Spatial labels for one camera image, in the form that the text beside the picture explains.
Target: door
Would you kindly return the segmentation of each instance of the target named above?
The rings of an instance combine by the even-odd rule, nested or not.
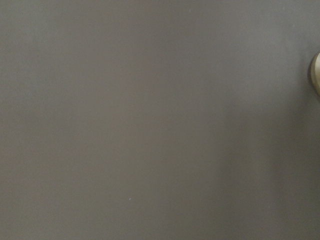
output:
[[[318,240],[319,9],[2,0],[0,239]]]

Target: metal knob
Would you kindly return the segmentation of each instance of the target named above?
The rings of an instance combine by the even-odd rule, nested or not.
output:
[[[312,84],[317,93],[320,95],[320,52],[314,56],[310,70]]]

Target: gray door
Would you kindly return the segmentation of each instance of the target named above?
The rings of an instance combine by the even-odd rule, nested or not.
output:
[[[319,10],[1,0],[0,239],[320,239]]]

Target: door knob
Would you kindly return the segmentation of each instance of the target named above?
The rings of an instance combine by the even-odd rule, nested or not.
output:
[[[320,52],[314,56],[310,71],[312,84],[317,93],[320,95]]]

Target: gray surface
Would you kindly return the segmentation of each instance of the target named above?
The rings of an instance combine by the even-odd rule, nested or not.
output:
[[[0,1],[1,240],[318,240],[320,1]]]

